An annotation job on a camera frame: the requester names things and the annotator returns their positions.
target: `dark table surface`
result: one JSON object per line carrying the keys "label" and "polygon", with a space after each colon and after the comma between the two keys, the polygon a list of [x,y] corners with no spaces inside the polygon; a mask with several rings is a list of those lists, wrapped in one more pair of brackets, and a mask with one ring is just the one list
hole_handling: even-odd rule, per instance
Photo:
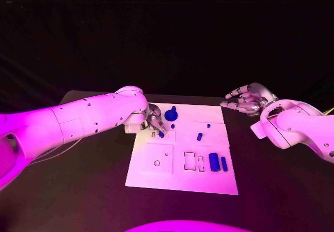
{"label": "dark table surface", "polygon": [[[96,94],[70,91],[62,103]],[[199,105],[223,100],[145,97],[150,102]],[[304,145],[281,150],[268,138],[259,140],[250,131],[258,119],[222,111],[239,196],[125,187],[135,134],[119,126],[23,170],[0,192],[0,231],[121,232],[176,219],[255,232],[333,231],[334,164]]]}

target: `robotic hand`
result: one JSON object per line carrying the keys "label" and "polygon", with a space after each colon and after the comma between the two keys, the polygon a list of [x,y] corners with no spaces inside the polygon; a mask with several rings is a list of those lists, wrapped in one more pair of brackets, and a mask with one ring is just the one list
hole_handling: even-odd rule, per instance
{"label": "robotic hand", "polygon": [[0,114],[0,190],[42,153],[118,125],[166,132],[161,112],[134,86],[49,108]]}
{"label": "robotic hand", "polygon": [[237,88],[226,98],[236,95],[239,103],[223,101],[220,106],[261,116],[250,126],[258,138],[268,137],[281,149],[302,143],[334,163],[334,116],[325,116],[304,102],[279,100],[259,83]]}

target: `wire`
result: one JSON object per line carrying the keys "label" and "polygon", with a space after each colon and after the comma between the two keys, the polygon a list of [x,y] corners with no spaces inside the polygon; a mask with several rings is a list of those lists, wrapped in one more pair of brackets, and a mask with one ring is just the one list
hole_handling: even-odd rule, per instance
{"label": "wire", "polygon": [[330,112],[334,110],[334,108],[331,108],[330,110],[327,110],[325,112],[324,112],[324,115],[328,115],[330,114]]}
{"label": "wire", "polygon": [[39,158],[42,158],[43,156],[46,156],[46,155],[47,155],[50,152],[53,152],[59,147],[53,148],[46,154],[43,154],[40,157],[37,157],[37,158],[30,162],[29,165],[36,164],[36,163],[39,163],[39,162],[43,162],[43,161],[46,161],[46,160],[55,158],[56,156],[59,156],[63,152],[66,152],[66,151],[78,144],[79,141],[81,141],[81,139],[79,139],[79,140],[75,142],[75,144],[73,144],[65,151],[62,151],[59,154],[53,155],[53,156],[49,157],[49,158],[45,158],[45,159],[39,160]]}

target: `dark wall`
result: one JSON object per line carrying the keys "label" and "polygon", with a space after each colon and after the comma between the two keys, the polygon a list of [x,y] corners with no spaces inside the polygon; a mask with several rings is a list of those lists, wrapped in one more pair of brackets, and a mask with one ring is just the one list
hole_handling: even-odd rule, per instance
{"label": "dark wall", "polygon": [[7,1],[0,13],[3,111],[56,104],[72,89],[220,97],[252,82],[333,105],[330,8]]}

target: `blue tube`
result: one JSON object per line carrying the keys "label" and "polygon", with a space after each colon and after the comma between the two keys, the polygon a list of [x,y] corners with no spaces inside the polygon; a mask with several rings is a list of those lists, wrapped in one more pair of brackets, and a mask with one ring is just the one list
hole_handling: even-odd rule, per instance
{"label": "blue tube", "polygon": [[227,165],[226,165],[226,159],[222,157],[222,165],[223,165],[223,170],[225,172],[227,171]]}
{"label": "blue tube", "polygon": [[199,141],[202,140],[202,136],[203,136],[203,134],[199,133],[199,135],[197,135],[197,140],[199,140]]}
{"label": "blue tube", "polygon": [[212,172],[220,171],[217,153],[210,153],[209,154],[209,160],[210,160],[210,170],[212,170]]}

